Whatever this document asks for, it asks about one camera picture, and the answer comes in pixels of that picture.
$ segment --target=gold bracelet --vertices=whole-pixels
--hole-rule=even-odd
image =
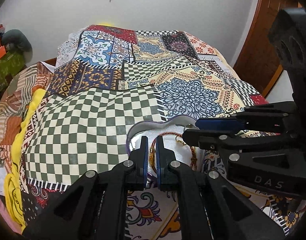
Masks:
[[[175,135],[175,141],[176,142],[179,142],[181,144],[186,145],[186,143],[184,143],[183,141],[180,141],[177,139],[177,137],[181,137],[182,138],[182,135],[180,133],[176,133],[176,132],[164,132],[164,133],[161,133],[159,134],[158,136],[163,136],[163,135]],[[156,171],[156,168],[155,168],[155,144],[156,144],[156,139],[157,137],[153,140],[152,142],[152,145],[150,147],[150,154],[149,154],[149,157],[148,157],[148,161],[153,169],[153,171],[157,174],[157,171]],[[190,167],[193,168],[194,167],[194,170],[196,171],[197,170],[197,157],[196,157],[196,150],[190,146],[190,150],[191,150],[191,153],[192,153],[192,157],[191,157],[191,165]]]

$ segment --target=green and white checkered pattern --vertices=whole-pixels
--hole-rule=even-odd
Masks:
[[[148,86],[52,95],[25,153],[27,176],[71,185],[87,170],[103,172],[127,160],[128,130],[139,121],[161,121],[154,93]]]
[[[168,69],[180,69],[192,65],[184,56],[159,63],[143,65],[124,63],[124,78],[127,80],[152,77]]]

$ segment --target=red patterned square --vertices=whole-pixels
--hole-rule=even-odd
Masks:
[[[250,95],[250,98],[255,105],[265,105],[268,104],[268,101],[261,95]]]
[[[116,27],[109,27],[103,25],[91,25],[87,28],[87,31],[102,31],[109,33],[123,41],[127,41],[133,44],[137,44],[136,34],[134,31],[120,29]]]

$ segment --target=bed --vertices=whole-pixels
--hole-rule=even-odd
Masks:
[[[11,82],[0,102],[0,195],[21,230],[87,170],[127,160],[127,133],[141,121],[227,117],[266,103],[220,52],[183,31],[91,25],[58,49],[55,67],[38,62]],[[266,136],[243,131],[241,136]],[[205,152],[201,172],[226,171]],[[303,209],[285,198],[234,186],[289,234]],[[178,239],[176,195],[154,186],[129,192],[126,237]]]

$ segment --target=white wall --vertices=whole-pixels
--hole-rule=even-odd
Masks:
[[[279,80],[266,97],[266,101],[268,101],[269,103],[293,101],[292,93],[293,90],[288,73],[284,70]]]
[[[26,35],[33,47],[29,63],[56,57],[57,47],[70,33],[103,22],[135,30],[184,30],[216,47],[231,62],[253,1],[5,0],[0,24]]]
[[[252,24],[252,21],[253,21],[255,11],[257,9],[257,5],[258,5],[258,0],[252,0],[251,8],[250,8],[250,11],[249,11],[249,15],[247,17],[247,21],[245,23],[245,27],[244,27],[240,42],[237,45],[237,48],[235,50],[235,53],[233,55],[232,60],[229,61],[229,64],[230,64],[231,67],[234,67],[234,64],[236,63],[237,58],[240,55],[240,52],[243,48],[246,37],[249,34],[249,30],[250,30],[250,27],[251,27],[251,24]]]

